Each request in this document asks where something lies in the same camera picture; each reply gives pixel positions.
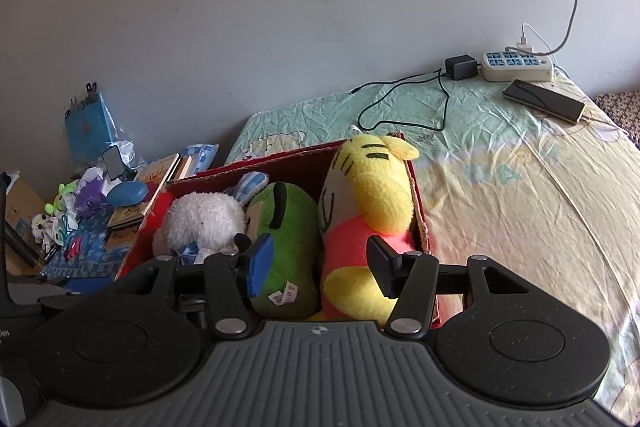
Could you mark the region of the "white plush bunny plaid ears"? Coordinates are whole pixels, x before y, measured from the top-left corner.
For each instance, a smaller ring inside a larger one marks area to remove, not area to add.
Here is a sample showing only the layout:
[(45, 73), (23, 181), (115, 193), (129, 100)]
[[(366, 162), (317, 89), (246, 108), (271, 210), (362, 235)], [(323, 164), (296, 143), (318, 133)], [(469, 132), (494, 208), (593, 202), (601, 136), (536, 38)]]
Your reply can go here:
[(152, 239), (155, 257), (177, 257), (182, 265), (201, 265), (214, 254), (240, 253), (253, 243), (245, 210), (268, 184), (251, 171), (222, 192), (193, 192), (173, 202)]

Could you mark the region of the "green frog plush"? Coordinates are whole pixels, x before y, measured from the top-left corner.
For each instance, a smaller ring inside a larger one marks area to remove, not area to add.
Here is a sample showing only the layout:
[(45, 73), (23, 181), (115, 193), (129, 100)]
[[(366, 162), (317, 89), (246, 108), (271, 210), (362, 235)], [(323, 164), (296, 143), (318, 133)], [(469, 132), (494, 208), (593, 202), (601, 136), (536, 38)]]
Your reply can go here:
[(259, 291), (250, 292), (254, 310), (270, 319), (308, 319), (320, 307), (316, 202), (295, 184), (273, 182), (250, 201), (245, 217), (246, 232), (234, 238), (241, 251), (262, 234), (273, 241), (269, 273)]

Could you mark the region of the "yellow tiger plush red shirt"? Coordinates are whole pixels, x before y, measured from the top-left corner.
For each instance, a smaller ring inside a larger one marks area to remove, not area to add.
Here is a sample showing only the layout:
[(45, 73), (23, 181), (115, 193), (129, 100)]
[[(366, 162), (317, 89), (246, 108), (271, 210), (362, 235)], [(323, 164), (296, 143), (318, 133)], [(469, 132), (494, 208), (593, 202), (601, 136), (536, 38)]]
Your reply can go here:
[(335, 152), (318, 202), (324, 247), (322, 312), (326, 320), (385, 324), (395, 306), (367, 262), (367, 243), (381, 236), (399, 254), (413, 250), (408, 162), (419, 151), (393, 135), (358, 134)]

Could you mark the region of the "stack of books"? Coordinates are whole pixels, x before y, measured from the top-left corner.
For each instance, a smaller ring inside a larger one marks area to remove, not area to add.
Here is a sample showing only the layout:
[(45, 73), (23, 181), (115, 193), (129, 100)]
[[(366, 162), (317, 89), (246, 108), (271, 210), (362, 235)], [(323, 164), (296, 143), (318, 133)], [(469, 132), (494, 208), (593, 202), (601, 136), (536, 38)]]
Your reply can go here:
[(149, 189), (143, 202), (130, 207), (114, 207), (110, 221), (107, 223), (107, 247), (119, 247), (134, 243), (138, 228), (165, 186), (172, 181), (191, 178), (205, 171), (217, 155), (217, 144), (194, 144), (187, 146), (182, 152), (172, 153), (158, 158), (140, 167), (136, 173), (123, 173), (122, 181), (141, 181)]

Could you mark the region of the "blue oval case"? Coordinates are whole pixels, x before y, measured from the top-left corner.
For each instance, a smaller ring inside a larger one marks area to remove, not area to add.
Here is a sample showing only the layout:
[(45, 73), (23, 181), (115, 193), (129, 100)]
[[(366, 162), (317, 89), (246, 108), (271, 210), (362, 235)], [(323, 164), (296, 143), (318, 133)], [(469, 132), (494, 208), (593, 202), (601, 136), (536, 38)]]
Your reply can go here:
[(135, 206), (144, 201), (148, 192), (148, 186), (144, 182), (120, 182), (107, 193), (106, 201), (114, 207)]

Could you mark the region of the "red cardboard box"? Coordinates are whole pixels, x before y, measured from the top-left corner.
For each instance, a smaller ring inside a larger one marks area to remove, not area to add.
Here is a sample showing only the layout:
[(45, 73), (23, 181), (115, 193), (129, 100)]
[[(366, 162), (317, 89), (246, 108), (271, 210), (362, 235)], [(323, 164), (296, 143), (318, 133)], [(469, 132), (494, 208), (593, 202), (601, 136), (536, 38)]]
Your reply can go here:
[[(134, 245), (132, 245), (131, 251), (122, 262), (118, 273), (126, 275), (134, 268), (151, 259), (153, 236), (160, 228), (169, 206), (177, 198), (193, 192), (220, 192), (251, 171), (265, 173), (269, 176), (271, 182), (292, 183), (302, 188), (317, 204), (318, 223), (318, 202), (323, 183), (326, 181), (326, 174), (331, 160), (344, 141), (301, 148), (300, 150), (290, 150), (289, 152), (277, 153), (264, 158), (240, 161), (228, 167), (218, 168), (198, 176), (192, 176), (192, 178), (169, 183), (157, 196), (149, 216), (143, 220)], [(411, 223), (413, 249), (427, 249), (430, 247), (430, 238), (428, 237), (418, 181), (416, 181), (416, 173), (412, 163), (413, 160), (408, 162), (414, 199), (414, 217)], [(318, 262), (319, 284), (323, 258), (324, 247), (322, 242), (322, 251)], [(320, 319), (325, 320), (322, 312), (322, 298), (319, 310), (314, 312), (314, 317), (320, 317)]]

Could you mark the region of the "blue patterned cloth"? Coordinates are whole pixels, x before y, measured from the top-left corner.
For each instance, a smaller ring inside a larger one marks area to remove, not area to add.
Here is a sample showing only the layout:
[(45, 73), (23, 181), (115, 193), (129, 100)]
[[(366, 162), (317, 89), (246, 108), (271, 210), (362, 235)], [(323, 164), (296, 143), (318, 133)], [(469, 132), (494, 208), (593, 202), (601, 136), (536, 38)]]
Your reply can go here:
[(107, 247), (107, 231), (78, 232), (70, 240), (65, 251), (56, 253), (43, 269), (47, 277), (69, 279), (114, 280), (129, 246)]

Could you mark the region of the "purple toy figure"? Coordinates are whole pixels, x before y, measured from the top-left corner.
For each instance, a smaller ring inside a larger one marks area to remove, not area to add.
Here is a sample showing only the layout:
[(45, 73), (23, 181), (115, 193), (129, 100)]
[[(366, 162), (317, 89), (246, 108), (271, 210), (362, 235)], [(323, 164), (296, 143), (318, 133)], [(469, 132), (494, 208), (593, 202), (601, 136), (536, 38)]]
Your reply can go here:
[(75, 208), (81, 218), (90, 218), (108, 205), (103, 194), (104, 180), (101, 178), (87, 182), (78, 191)]

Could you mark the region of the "green yellow bed sheet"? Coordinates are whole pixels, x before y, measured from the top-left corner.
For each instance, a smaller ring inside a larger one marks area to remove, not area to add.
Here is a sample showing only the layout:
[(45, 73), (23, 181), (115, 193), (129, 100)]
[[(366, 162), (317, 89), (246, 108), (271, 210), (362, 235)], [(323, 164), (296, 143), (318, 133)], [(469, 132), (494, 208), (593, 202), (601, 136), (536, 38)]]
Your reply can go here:
[(612, 348), (598, 401), (639, 418), (639, 152), (588, 103), (567, 124), (503, 98), (500, 83), (424, 76), (250, 117), (230, 161), (398, 131), (433, 253), (486, 254), (597, 322)]

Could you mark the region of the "blue pen holder bag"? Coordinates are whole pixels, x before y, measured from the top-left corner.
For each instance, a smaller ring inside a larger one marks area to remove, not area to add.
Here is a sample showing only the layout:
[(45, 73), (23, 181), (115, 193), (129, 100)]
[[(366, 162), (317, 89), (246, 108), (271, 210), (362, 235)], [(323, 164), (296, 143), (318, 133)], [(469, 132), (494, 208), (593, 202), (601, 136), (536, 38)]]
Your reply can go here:
[(64, 122), (70, 156), (78, 167), (97, 162), (118, 140), (115, 121), (96, 82), (88, 82), (84, 95), (70, 101)]

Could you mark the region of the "black power adapter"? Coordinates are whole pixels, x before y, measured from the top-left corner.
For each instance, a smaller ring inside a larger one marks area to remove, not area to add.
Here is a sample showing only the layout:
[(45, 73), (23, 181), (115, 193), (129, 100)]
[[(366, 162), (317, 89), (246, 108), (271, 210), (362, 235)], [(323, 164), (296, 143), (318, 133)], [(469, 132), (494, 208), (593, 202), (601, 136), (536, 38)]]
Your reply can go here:
[(478, 74), (478, 63), (469, 54), (448, 57), (445, 60), (446, 75), (452, 80), (465, 80)]

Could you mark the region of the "black smartphone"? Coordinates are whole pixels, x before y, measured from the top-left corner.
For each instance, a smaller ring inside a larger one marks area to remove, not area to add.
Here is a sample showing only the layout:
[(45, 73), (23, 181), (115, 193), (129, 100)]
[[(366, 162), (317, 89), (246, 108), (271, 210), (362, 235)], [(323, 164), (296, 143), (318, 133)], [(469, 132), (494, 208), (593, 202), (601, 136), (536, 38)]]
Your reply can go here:
[(536, 109), (570, 124), (580, 121), (586, 107), (574, 98), (522, 80), (512, 81), (502, 90), (502, 95), (509, 101)]

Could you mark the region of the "white power strip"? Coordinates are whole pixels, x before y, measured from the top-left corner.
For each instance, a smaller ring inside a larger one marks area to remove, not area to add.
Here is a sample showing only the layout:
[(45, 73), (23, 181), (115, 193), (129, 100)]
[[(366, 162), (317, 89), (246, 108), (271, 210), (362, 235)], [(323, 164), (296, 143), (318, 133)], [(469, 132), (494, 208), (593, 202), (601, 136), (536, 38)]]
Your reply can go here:
[(548, 58), (521, 51), (488, 52), (480, 60), (480, 75), (492, 82), (550, 82), (553, 65)]

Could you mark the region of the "brown patterned cushion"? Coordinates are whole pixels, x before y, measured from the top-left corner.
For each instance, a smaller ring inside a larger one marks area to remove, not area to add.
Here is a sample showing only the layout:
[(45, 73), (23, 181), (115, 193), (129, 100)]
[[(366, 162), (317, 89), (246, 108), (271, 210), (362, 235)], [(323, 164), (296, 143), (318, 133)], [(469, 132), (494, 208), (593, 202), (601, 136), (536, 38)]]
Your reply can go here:
[(594, 103), (603, 110), (629, 135), (638, 142), (640, 138), (640, 91), (602, 93), (594, 98)]

